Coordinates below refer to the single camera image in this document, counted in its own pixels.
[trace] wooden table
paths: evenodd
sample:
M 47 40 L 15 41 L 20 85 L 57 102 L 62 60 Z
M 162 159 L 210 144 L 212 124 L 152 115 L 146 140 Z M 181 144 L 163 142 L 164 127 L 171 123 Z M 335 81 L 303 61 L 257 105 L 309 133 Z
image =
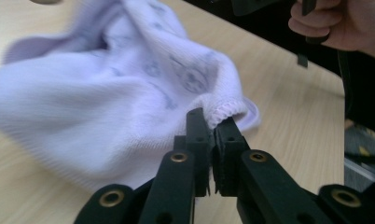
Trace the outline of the wooden table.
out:
M 0 58 L 17 38 L 65 28 L 77 0 L 45 7 L 0 0 Z M 235 62 L 245 96 L 262 114 L 258 130 L 243 133 L 252 148 L 269 151 L 312 192 L 343 180 L 341 80 L 296 55 L 185 2 L 164 0 L 191 39 L 223 51 Z M 72 223 L 90 197 L 41 167 L 0 133 L 0 223 Z M 241 223 L 235 199 L 211 196 L 196 206 L 196 223 Z

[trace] folded fabric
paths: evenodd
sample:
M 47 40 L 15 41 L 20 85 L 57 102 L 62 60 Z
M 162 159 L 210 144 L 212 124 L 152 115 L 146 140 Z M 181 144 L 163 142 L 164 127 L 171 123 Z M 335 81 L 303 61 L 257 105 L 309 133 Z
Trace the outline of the folded fabric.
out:
M 197 107 L 211 129 L 260 121 L 232 61 L 156 0 L 86 1 L 68 32 L 16 42 L 0 68 L 0 130 L 89 190 L 155 176 Z

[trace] cloth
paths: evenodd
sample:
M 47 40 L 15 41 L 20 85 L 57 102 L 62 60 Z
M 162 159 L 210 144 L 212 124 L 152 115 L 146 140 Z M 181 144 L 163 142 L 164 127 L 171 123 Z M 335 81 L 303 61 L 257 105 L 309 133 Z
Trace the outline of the cloth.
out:
M 0 130 L 89 190 L 154 177 L 197 107 L 211 129 L 260 123 L 233 62 L 156 0 L 86 1 L 66 33 L 17 41 L 0 68 Z

